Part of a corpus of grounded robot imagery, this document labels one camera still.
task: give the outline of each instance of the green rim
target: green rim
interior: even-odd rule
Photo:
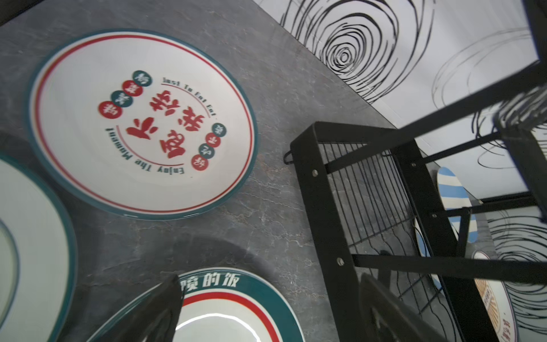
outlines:
[[[30,108],[31,93],[32,93],[33,86],[36,83],[38,74],[44,68],[45,64],[48,61],[50,61],[59,51],[61,51],[65,47],[67,47],[71,44],[74,44],[77,41],[85,39],[85,38],[89,38],[89,37],[92,37],[92,36],[95,36],[95,35],[98,35],[98,34],[113,33],[113,32],[138,32],[138,33],[153,34],[155,36],[159,36],[159,37],[162,37],[162,38],[167,38],[167,39],[170,39],[174,42],[177,42],[179,44],[187,46],[188,48],[195,50],[199,54],[203,55],[205,58],[209,59],[215,66],[217,66],[222,72],[224,72],[224,74],[230,79],[230,81],[232,81],[234,86],[237,88],[237,91],[239,91],[239,93],[243,97],[245,105],[247,106],[247,108],[249,108],[249,114],[251,115],[251,120],[253,122],[253,130],[254,130],[253,155],[251,157],[251,161],[249,162],[249,167],[247,168],[247,171],[245,172],[243,177],[241,177],[239,183],[231,191],[229,191],[226,195],[224,195],[219,200],[217,200],[217,201],[215,201],[215,202],[213,202],[213,203],[211,203],[211,204],[209,204],[209,205],[207,205],[203,208],[200,208],[198,210],[193,210],[193,211],[178,213],[178,214],[170,214],[170,215],[143,214],[143,213],[137,213],[137,212],[133,212],[133,211],[119,209],[119,208],[107,205],[103,202],[97,201],[96,199],[88,196],[87,194],[85,194],[84,192],[82,192],[81,190],[79,190],[78,188],[73,186],[69,181],[67,181],[65,179],[65,177],[62,174],[57,172],[57,170],[51,165],[51,163],[49,163],[46,156],[44,155],[44,153],[42,152],[42,150],[38,146],[38,143],[37,143],[36,138],[34,136],[34,132],[32,130],[31,108]],[[187,218],[187,217],[190,217],[190,216],[195,216],[195,215],[199,215],[199,214],[202,214],[204,212],[207,212],[207,211],[221,205],[222,203],[226,202],[230,197],[232,197],[235,193],[237,193],[241,189],[241,187],[243,186],[243,184],[245,183],[245,181],[247,180],[247,178],[251,174],[251,172],[253,170],[253,167],[254,167],[254,163],[255,163],[256,158],[257,158],[257,154],[258,154],[257,120],[254,116],[253,107],[251,106],[251,103],[249,102],[249,99],[247,98],[247,95],[245,95],[245,92],[243,91],[243,89],[241,88],[239,83],[236,81],[236,79],[220,63],[218,63],[214,58],[207,55],[206,53],[204,53],[200,49],[198,49],[198,48],[194,47],[193,45],[188,44],[188,43],[186,43],[186,42],[184,42],[180,39],[173,38],[173,37],[167,36],[165,34],[157,33],[157,32],[154,32],[154,31],[137,30],[137,29],[133,29],[133,28],[114,29],[114,30],[101,30],[101,31],[95,31],[95,32],[86,34],[84,36],[80,36],[76,39],[72,39],[67,44],[65,44],[63,46],[60,46],[57,49],[55,49],[46,58],[44,58],[44,60],[38,65],[38,67],[34,71],[33,75],[31,76],[30,83],[27,87],[26,98],[27,98],[27,101],[25,103],[25,106],[26,106],[26,108],[25,108],[25,111],[26,111],[25,125],[26,125],[27,131],[28,131],[28,135],[29,135],[29,138],[30,138],[30,143],[31,143],[32,149],[34,150],[34,152],[38,156],[38,159],[40,160],[42,165],[44,165],[46,170],[51,174],[51,176],[55,179],[55,181],[57,181],[59,184],[61,184],[65,189],[67,189],[69,192],[71,192],[74,196],[76,196],[79,199],[91,204],[92,206],[95,206],[95,207],[97,207],[99,209],[102,209],[104,211],[108,211],[108,212],[115,213],[115,214],[118,214],[118,215],[128,216],[128,217],[138,218],[138,219],[144,219],[144,220],[152,220],[152,221],[155,221],[155,220],[167,221],[167,220],[172,220],[172,219]]]
[[[68,215],[67,210],[65,209],[65,206],[57,197],[57,195],[51,190],[51,188],[45,184],[44,181],[38,175],[36,175],[31,170],[23,167],[20,165],[15,159],[0,153],[0,160],[5,161],[9,165],[13,166],[20,172],[22,172],[25,176],[27,176],[32,182],[34,182],[43,192],[44,194],[49,198],[55,209],[57,209],[57,214],[61,218],[61,222],[63,224],[63,227],[65,229],[65,236],[67,239],[67,245],[68,245],[68,276],[67,276],[67,287],[65,290],[65,298],[63,299],[63,302],[61,304],[61,310],[59,312],[59,315],[57,317],[57,321],[55,322],[55,325],[53,326],[53,330],[51,331],[51,334],[49,335],[48,342],[54,342],[57,340],[57,337],[59,336],[59,333],[61,332],[61,328],[63,327],[63,324],[65,323],[65,319],[68,315],[68,310],[70,309],[70,305],[72,302],[72,296],[74,294],[74,288],[76,284],[76,265],[78,264],[78,253],[77,253],[77,244],[76,244],[76,237],[74,235],[74,229],[72,227],[72,221],[70,220],[70,216]]]
[[[9,242],[11,243],[11,247],[14,249],[13,252],[15,254],[15,260],[17,262],[17,270],[15,273],[15,287],[12,289],[12,293],[10,294],[11,298],[9,299],[8,305],[6,305],[7,310],[4,312],[4,316],[0,317],[0,331],[1,331],[6,318],[8,318],[8,313],[9,313],[9,310],[11,310],[11,305],[13,304],[13,300],[15,299],[15,296],[17,295],[17,288],[19,286],[19,275],[21,274],[21,258],[19,257],[19,250],[17,249],[17,245],[15,244],[15,239],[13,238],[11,231],[9,231],[8,227],[2,221],[1,217],[0,217],[0,230],[4,231],[6,236],[8,237]]]
[[[302,329],[300,328],[300,323],[296,319],[296,315],[288,302],[281,295],[281,293],[273,287],[272,284],[257,275],[235,268],[215,267],[181,274],[179,275],[179,280],[183,281],[191,276],[197,276],[200,279],[199,283],[202,283],[203,276],[212,272],[237,273],[240,280],[237,283],[237,288],[218,285],[214,287],[207,287],[206,289],[229,289],[252,297],[268,312],[268,314],[270,314],[283,341],[305,342]],[[156,286],[144,292],[118,311],[89,338],[88,342],[96,341],[97,338],[115,326],[126,314],[128,314],[147,296],[149,296],[149,292],[155,287]],[[187,293],[199,293],[201,290],[202,289],[198,288],[193,291],[188,291]]]

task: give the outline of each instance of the plate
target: plate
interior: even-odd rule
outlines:
[[[439,195],[446,210],[459,209],[462,207],[471,207],[471,200],[467,195],[467,191],[459,182],[458,177],[454,175],[447,167],[441,167],[437,172],[437,186],[439,188]],[[459,220],[460,216],[449,217],[449,221],[452,224],[454,234],[458,237],[459,232]],[[467,237],[468,242],[475,242],[477,240],[477,221],[475,215],[471,215],[471,221],[469,221],[469,235]]]
[[[294,311],[261,277],[234,268],[207,268],[179,279],[187,293],[174,342],[304,342]],[[150,290],[118,311],[88,342],[108,331]]]
[[[252,170],[257,125],[234,78],[191,45],[111,30],[55,51],[28,96],[34,150],[74,195],[141,219],[197,215]]]
[[[476,251],[474,259],[490,259],[484,252]],[[519,335],[511,299],[505,285],[496,280],[475,279],[482,302],[500,342],[518,341]]]
[[[0,341],[55,341],[74,291],[74,231],[36,175],[1,154],[0,175]]]
[[[429,254],[429,250],[426,247],[426,243],[423,239],[422,230],[420,229],[420,225],[418,224],[418,220],[414,219],[414,232],[416,233],[416,242],[418,243],[418,250],[420,251],[420,255],[423,257],[430,257],[431,254]],[[437,289],[442,289],[441,282],[439,280],[439,276],[436,274],[431,274],[431,279],[433,280],[433,284]]]

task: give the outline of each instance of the orange patterned plate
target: orange patterned plate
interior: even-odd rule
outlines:
[[[473,254],[474,259],[489,259],[481,251]],[[482,302],[494,330],[498,335],[500,342],[514,342],[518,340],[518,331],[516,319],[513,313],[511,299],[505,289],[505,285],[496,280],[475,279],[475,284],[479,290]]]

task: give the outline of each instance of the red chinese characters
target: red chinese characters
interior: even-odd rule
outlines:
[[[199,124],[203,123],[203,115],[196,116],[194,110],[190,106],[182,112],[184,115],[182,116],[182,119],[178,119],[179,125],[184,125],[184,128],[190,132],[195,132],[201,128]]]
[[[198,171],[203,171],[207,168],[207,166],[209,166],[209,161],[199,154],[192,157],[191,163],[192,166]]]
[[[142,87],[136,84],[133,80],[123,82],[121,88],[126,94],[131,96],[139,96],[140,94],[142,94]]]
[[[121,116],[121,108],[112,101],[104,101],[99,105],[99,113],[107,119],[117,119]]]
[[[161,94],[156,94],[157,97],[152,97],[152,102],[150,102],[150,106],[154,109],[154,111],[162,111],[164,108],[167,109],[165,111],[165,116],[171,115],[174,113],[174,108],[180,107],[178,105],[178,100],[173,100],[171,103],[171,92],[168,90],[164,90]]]
[[[129,127],[125,131],[129,135],[136,136],[141,139],[150,140],[150,136],[148,134],[152,134],[158,130],[157,127],[152,127],[152,124],[154,123],[154,118],[146,118],[144,121],[142,121],[142,125],[139,119],[133,120],[133,123],[135,124],[136,128]]]
[[[211,147],[220,146],[220,138],[217,137],[214,133],[209,133],[205,136],[205,142]]]
[[[165,141],[160,140],[160,145],[164,153],[167,153],[168,158],[183,155],[184,152],[186,152],[186,150],[181,147],[182,143],[184,142],[184,136],[182,134],[175,132],[175,130],[171,130],[167,137],[170,139]]]

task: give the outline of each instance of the wire grid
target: wire grid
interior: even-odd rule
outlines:
[[[328,163],[363,144],[320,144]],[[374,155],[328,175],[351,253],[415,256],[414,220],[403,182],[389,152]],[[377,270],[356,268],[361,273]],[[461,341],[446,298],[428,274],[391,272],[390,290],[448,341]]]

